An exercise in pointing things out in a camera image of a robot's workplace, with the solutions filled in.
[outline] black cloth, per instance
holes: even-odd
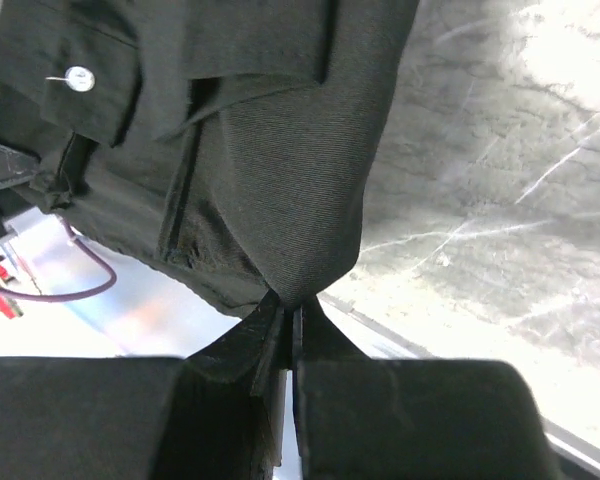
[[[244,317],[356,262],[417,0],[5,0],[0,142],[17,191]],[[95,86],[63,77],[81,66]]]
[[[0,480],[270,480],[284,324],[268,293],[187,359],[0,358]]]

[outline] black shirt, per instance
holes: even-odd
[[[417,4],[5,0],[0,142],[41,158],[17,191],[224,313],[295,307],[357,259]]]

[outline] gray marble surface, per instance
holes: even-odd
[[[600,447],[600,0],[422,0],[328,294]]]

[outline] purple cable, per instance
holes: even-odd
[[[113,287],[118,281],[118,276],[116,272],[111,268],[111,266],[105,262],[102,258],[96,255],[92,250],[89,249],[84,243],[80,241],[79,238],[76,237],[75,232],[71,228],[71,225],[67,223],[66,220],[61,220],[62,226],[64,227],[67,235],[69,235],[69,239],[73,242],[73,244],[78,247],[82,252],[100,265],[108,274],[109,280],[100,285],[99,287],[91,288],[89,290],[84,290],[82,292],[76,293],[65,293],[60,295],[30,295],[28,293],[20,293],[14,292],[12,290],[7,290],[6,288],[0,287],[0,295],[9,298],[15,298],[16,300],[29,300],[32,302],[45,302],[45,303],[63,303],[63,302],[74,302],[76,300],[84,300],[85,298],[93,297],[95,295],[99,295],[102,292],[109,290]]]

